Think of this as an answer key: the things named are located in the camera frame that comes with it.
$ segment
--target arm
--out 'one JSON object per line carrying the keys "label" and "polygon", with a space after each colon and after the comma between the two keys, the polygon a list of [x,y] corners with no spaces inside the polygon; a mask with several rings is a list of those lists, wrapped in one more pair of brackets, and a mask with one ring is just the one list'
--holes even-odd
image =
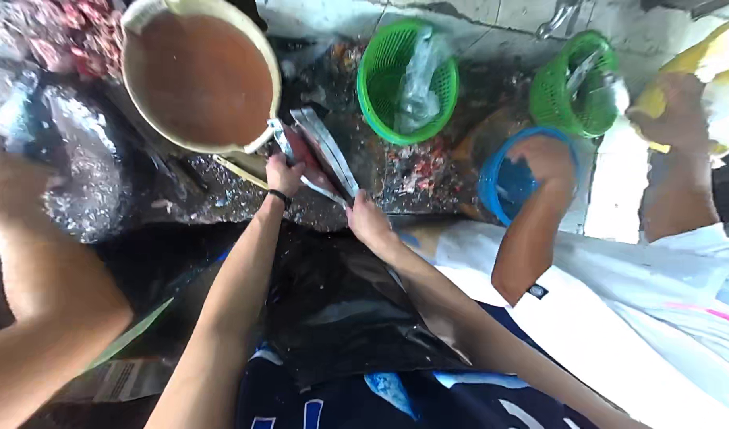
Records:
{"label": "arm", "polygon": [[406,280],[405,290],[431,331],[448,338],[479,369],[515,373],[603,429],[645,428],[550,362],[489,316],[448,278],[407,248],[382,211],[360,193],[348,212],[357,237]]}
{"label": "arm", "polygon": [[16,322],[0,330],[0,428],[23,424],[131,321],[102,262],[43,213],[48,173],[0,153],[0,257]]}
{"label": "arm", "polygon": [[708,124],[701,97],[704,85],[693,75],[659,78],[667,103],[657,119],[632,112],[630,118],[651,141],[668,144],[664,178],[645,195],[644,232],[649,242],[719,222],[712,195]]}
{"label": "arm", "polygon": [[531,137],[516,143],[508,156],[525,158],[539,187],[515,216],[499,246],[492,285],[510,304],[553,263],[558,225],[573,197],[576,178],[568,147],[549,137]]}
{"label": "arm", "polygon": [[[302,171],[302,164],[289,169],[284,155],[275,155],[267,164],[269,186],[292,196]],[[229,252],[147,428],[234,426],[237,386],[253,351],[248,339],[266,301],[284,210],[281,199],[267,196]]]}

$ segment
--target plastic basket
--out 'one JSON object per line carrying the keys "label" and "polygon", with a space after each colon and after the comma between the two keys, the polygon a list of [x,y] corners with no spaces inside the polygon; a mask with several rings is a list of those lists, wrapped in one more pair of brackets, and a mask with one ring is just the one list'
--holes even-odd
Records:
{"label": "plastic basket", "polygon": [[[507,152],[517,142],[537,135],[551,137],[568,145],[574,175],[576,177],[581,176],[579,158],[576,156],[573,141],[562,132],[546,127],[531,127],[525,128],[510,137],[503,143],[502,147],[484,162],[479,171],[477,188],[481,203],[492,211],[505,227],[512,224],[515,215],[518,214],[523,204],[538,187],[528,165],[522,161],[513,164],[507,158]],[[501,191],[507,194],[507,198],[500,195]]]}
{"label": "plastic basket", "polygon": [[[567,69],[576,68],[596,50],[603,48],[596,67],[585,79],[577,100],[571,102],[566,92]],[[613,125],[618,109],[609,91],[600,88],[602,73],[616,72],[618,61],[613,48],[597,31],[574,36],[563,50],[542,68],[531,83],[529,108],[537,125],[555,127],[583,137],[599,137]]]}
{"label": "plastic basket", "polygon": [[441,103],[439,114],[414,133],[393,130],[402,77],[415,52],[418,30],[425,25],[428,24],[416,19],[386,25],[369,42],[359,64],[357,95],[364,119],[380,137],[398,145],[435,136],[449,122],[457,101],[460,81],[456,60],[450,58],[436,69],[431,81],[431,90]]}

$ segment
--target black wristband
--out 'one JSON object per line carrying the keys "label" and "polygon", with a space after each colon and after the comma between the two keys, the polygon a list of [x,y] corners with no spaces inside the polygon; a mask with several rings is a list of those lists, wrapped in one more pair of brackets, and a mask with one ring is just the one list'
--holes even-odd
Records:
{"label": "black wristband", "polygon": [[277,191],[276,189],[269,189],[269,193],[280,197],[280,199],[285,203],[285,210],[290,208],[290,203],[293,202],[293,200],[289,196]]}

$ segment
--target green plastic basket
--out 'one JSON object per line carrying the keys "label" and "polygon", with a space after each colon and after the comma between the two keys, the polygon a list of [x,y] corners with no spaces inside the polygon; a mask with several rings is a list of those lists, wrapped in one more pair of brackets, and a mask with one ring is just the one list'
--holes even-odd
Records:
{"label": "green plastic basket", "polygon": [[[566,71],[573,70],[596,50],[603,48],[596,67],[585,79],[584,90],[571,102],[566,93]],[[563,50],[542,68],[531,83],[529,109],[538,125],[550,126],[583,137],[599,137],[614,123],[618,109],[609,91],[600,88],[602,73],[618,71],[613,48],[597,31],[584,31],[574,36]]]}
{"label": "green plastic basket", "polygon": [[460,87],[456,60],[450,58],[436,69],[431,81],[431,90],[441,103],[439,114],[414,133],[393,130],[402,77],[415,52],[418,30],[425,25],[406,19],[378,30],[364,51],[357,74],[357,95],[365,120],[380,137],[401,146],[426,141],[441,131],[454,112]]}

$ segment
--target hand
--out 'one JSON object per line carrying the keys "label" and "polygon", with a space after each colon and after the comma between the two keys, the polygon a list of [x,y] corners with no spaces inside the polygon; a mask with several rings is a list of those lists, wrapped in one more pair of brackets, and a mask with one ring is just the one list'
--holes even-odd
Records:
{"label": "hand", "polygon": [[553,182],[572,190],[576,183],[568,145],[557,139],[541,135],[529,137],[510,148],[507,157],[512,162],[525,159],[540,184]]}
{"label": "hand", "polygon": [[287,158],[282,152],[275,153],[269,157],[267,162],[267,183],[269,189],[275,189],[288,197],[292,197],[301,186],[301,176],[306,169],[306,164],[299,162],[290,168],[287,166]]}
{"label": "hand", "polygon": [[687,153],[708,153],[708,122],[701,106],[705,85],[694,75],[683,73],[664,73],[658,85],[666,97],[663,114],[653,119],[630,109],[629,119],[648,140]]}
{"label": "hand", "polygon": [[44,167],[5,153],[0,146],[0,230],[31,228],[48,219],[41,197],[51,175]]}
{"label": "hand", "polygon": [[375,254],[380,255],[388,247],[401,243],[386,215],[363,189],[357,193],[354,208],[346,208],[346,216],[354,235]]}

